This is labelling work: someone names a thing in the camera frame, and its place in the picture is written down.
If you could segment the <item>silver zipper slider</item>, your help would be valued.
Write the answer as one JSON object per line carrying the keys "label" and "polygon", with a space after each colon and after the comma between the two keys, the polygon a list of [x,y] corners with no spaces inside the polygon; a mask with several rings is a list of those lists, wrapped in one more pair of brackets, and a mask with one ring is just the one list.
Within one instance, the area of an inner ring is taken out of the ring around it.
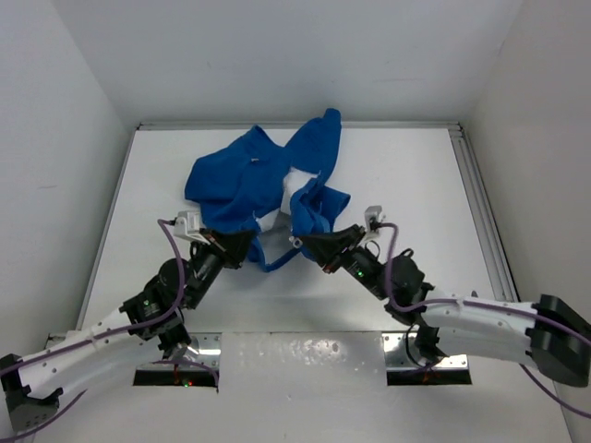
{"label": "silver zipper slider", "polygon": [[299,248],[302,245],[301,239],[298,237],[291,236],[289,240],[294,248]]}

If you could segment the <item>blue zip-up jacket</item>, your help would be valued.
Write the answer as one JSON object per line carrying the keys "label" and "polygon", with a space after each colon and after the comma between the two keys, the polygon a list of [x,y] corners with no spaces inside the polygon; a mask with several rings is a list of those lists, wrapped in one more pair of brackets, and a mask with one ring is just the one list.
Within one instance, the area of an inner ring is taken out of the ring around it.
{"label": "blue zip-up jacket", "polygon": [[206,227],[222,233],[269,233],[286,222],[298,237],[332,233],[350,195],[328,186],[342,133],[329,108],[308,120],[283,146],[252,126],[227,147],[195,160],[184,187]]}

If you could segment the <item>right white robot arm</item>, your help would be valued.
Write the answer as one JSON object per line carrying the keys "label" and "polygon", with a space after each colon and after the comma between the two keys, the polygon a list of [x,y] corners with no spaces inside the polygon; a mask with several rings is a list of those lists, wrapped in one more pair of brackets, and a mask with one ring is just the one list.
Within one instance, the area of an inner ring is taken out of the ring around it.
{"label": "right white robot arm", "polygon": [[417,328],[415,347],[428,362],[457,354],[513,362],[552,381],[585,388],[590,381],[590,324],[558,296],[535,302],[445,293],[427,282],[407,248],[381,262],[362,245],[366,230],[302,235],[296,241],[328,274],[345,270],[396,321]]}

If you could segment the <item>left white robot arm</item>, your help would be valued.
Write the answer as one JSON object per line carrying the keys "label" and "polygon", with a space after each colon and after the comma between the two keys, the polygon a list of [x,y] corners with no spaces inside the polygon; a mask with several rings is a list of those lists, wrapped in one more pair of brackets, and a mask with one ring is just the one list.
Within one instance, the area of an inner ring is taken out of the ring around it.
{"label": "left white robot arm", "polygon": [[89,327],[43,351],[1,359],[1,385],[11,427],[18,437],[42,430],[66,411],[68,395],[79,400],[94,384],[162,363],[191,338],[183,313],[194,310],[222,269],[239,269],[256,233],[219,233],[186,227],[184,220],[160,220],[171,245],[189,243],[189,257],[173,258],[135,296]]}

